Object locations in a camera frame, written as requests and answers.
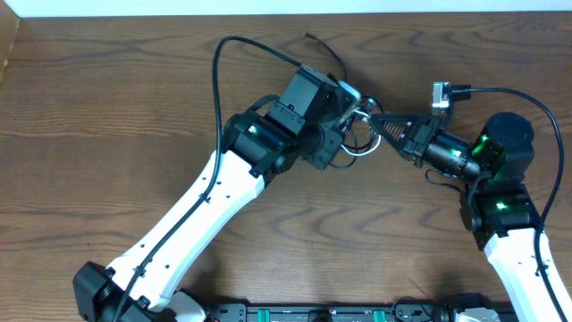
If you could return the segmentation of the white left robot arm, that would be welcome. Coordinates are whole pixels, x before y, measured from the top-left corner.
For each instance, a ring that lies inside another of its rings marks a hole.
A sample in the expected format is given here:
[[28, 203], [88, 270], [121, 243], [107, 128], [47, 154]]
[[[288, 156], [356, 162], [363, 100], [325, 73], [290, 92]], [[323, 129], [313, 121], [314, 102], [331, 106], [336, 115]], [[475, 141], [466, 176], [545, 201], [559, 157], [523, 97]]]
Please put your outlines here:
[[272, 179], [300, 158], [325, 169], [345, 139], [360, 93], [299, 67], [280, 96], [261, 97], [223, 129], [221, 148], [137, 244], [104, 267], [86, 263], [72, 285], [86, 321], [205, 321], [178, 285], [206, 246]]

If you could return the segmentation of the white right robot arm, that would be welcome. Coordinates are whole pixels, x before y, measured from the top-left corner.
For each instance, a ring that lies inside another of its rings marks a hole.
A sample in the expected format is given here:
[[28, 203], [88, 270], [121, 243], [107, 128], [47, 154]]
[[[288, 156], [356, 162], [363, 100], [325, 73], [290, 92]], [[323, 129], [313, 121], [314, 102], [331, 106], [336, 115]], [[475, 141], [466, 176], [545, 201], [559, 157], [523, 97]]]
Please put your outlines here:
[[505, 287], [521, 321], [571, 319], [541, 216], [523, 183], [534, 159], [530, 122], [491, 116], [474, 142], [445, 131], [438, 116], [374, 114], [374, 128], [407, 161], [460, 179], [460, 215]]

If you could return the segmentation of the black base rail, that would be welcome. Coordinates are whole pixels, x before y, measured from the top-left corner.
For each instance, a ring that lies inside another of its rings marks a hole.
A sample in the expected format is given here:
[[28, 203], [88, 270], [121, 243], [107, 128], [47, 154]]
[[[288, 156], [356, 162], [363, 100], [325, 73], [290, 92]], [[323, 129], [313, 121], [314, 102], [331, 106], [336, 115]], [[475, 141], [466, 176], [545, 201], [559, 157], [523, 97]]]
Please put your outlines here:
[[443, 298], [438, 302], [402, 297], [393, 303], [376, 305], [263, 305], [221, 303], [207, 317], [214, 322], [518, 322], [514, 309], [495, 305], [480, 293]]

